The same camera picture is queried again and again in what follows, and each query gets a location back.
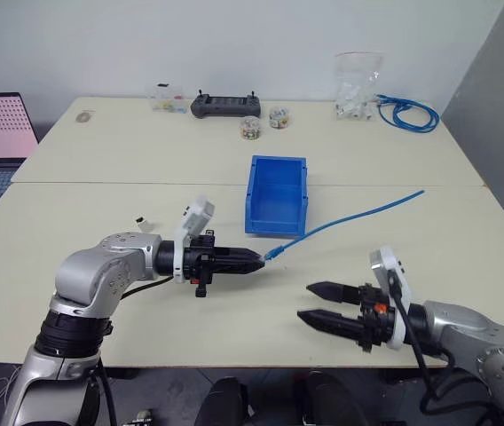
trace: small white object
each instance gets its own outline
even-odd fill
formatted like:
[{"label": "small white object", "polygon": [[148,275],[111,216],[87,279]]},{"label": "small white object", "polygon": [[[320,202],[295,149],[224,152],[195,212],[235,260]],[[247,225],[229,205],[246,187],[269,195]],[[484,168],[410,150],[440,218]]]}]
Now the small white object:
[{"label": "small white object", "polygon": [[199,235],[215,213],[215,206],[199,195],[183,213],[183,219],[175,231],[173,241],[173,277],[175,282],[183,282],[183,254],[192,237]]},{"label": "small white object", "polygon": [[360,105],[355,106],[351,111],[350,111],[350,117],[351,118],[356,118],[359,119],[360,116],[362,115],[362,107]]},{"label": "small white object", "polygon": [[[402,272],[400,267],[400,262],[394,256],[394,252],[390,246],[383,246],[380,250],[374,251],[370,254],[370,267],[374,272],[374,276],[380,284],[380,288],[384,294],[389,295],[390,305],[396,306],[394,299],[390,296],[390,285],[388,284],[388,271],[395,270],[396,275],[400,281],[400,289],[402,290],[402,305],[406,312],[410,307],[410,302],[412,302],[412,291],[410,286],[406,281],[406,277]],[[386,345],[394,350],[398,350],[402,347],[404,343],[404,338],[406,337],[406,324],[402,320],[402,315],[399,310],[396,309],[396,318],[394,319],[394,330],[392,332],[392,337],[386,343]]]},{"label": "small white object", "polygon": [[142,233],[150,233],[154,229],[154,225],[142,216],[136,219],[136,225]]},{"label": "small white object", "polygon": [[373,118],[373,109],[370,102],[366,102],[364,105],[365,118],[371,120]]}]

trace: black remote controller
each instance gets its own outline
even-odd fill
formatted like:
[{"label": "black remote controller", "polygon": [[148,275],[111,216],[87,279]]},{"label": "black remote controller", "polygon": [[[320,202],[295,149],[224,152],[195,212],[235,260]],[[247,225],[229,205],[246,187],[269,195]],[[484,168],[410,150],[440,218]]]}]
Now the black remote controller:
[{"label": "black remote controller", "polygon": [[223,117],[244,117],[246,115],[260,116],[260,99],[251,95],[245,98],[228,96],[210,96],[199,91],[199,96],[191,104],[191,112],[197,118],[205,118],[207,115]]}]

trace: white wall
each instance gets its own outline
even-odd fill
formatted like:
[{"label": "white wall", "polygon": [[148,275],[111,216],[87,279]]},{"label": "white wall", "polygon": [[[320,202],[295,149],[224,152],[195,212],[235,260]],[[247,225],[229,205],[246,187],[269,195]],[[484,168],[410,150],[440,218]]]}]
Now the white wall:
[{"label": "white wall", "polygon": [[379,90],[443,111],[504,0],[0,0],[0,91],[35,124],[80,95],[182,84],[332,99],[334,55],[381,51]]}]

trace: blue ethernet cable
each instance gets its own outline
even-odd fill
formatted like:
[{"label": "blue ethernet cable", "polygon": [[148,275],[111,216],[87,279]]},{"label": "blue ethernet cable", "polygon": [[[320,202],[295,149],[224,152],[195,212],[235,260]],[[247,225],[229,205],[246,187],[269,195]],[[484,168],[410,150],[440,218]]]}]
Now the blue ethernet cable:
[{"label": "blue ethernet cable", "polygon": [[400,200],[397,200],[397,201],[390,202],[390,203],[385,204],[381,207],[377,207],[375,209],[364,211],[364,212],[358,213],[356,215],[343,217],[341,219],[334,220],[333,222],[329,222],[328,224],[324,224],[322,226],[319,226],[319,227],[315,228],[313,231],[309,231],[308,233],[302,235],[301,237],[298,237],[295,240],[290,241],[288,244],[284,244],[282,246],[278,246],[276,248],[273,248],[272,250],[270,250],[268,253],[266,253],[264,255],[264,261],[267,262],[269,260],[272,260],[274,257],[279,256],[284,250],[289,249],[291,246],[294,246],[298,242],[301,242],[301,241],[305,240],[306,238],[311,237],[313,234],[318,233],[320,231],[323,231],[324,229],[327,229],[330,226],[338,225],[343,222],[348,222],[353,219],[358,219],[359,217],[370,216],[370,215],[373,215],[374,213],[380,213],[381,211],[391,209],[391,208],[399,206],[400,204],[403,204],[407,201],[410,201],[411,199],[413,199],[417,196],[420,196],[423,193],[425,193],[425,191],[421,190],[421,191],[418,191],[417,193],[412,193],[411,195],[408,195],[407,197],[401,198]]},{"label": "blue ethernet cable", "polygon": [[[427,105],[423,105],[420,102],[416,102],[415,100],[392,98],[391,96],[386,95],[376,95],[376,97],[378,98],[378,114],[380,114],[380,117],[382,117],[382,119],[390,126],[413,131],[414,133],[429,133],[434,130],[439,124],[439,114],[433,108],[430,108]],[[385,105],[394,106],[394,109],[392,110],[392,120],[386,118],[382,113],[382,107]],[[428,113],[429,121],[423,126],[418,126],[416,124],[411,124],[402,120],[399,115],[412,107],[421,108],[426,113]]]}]

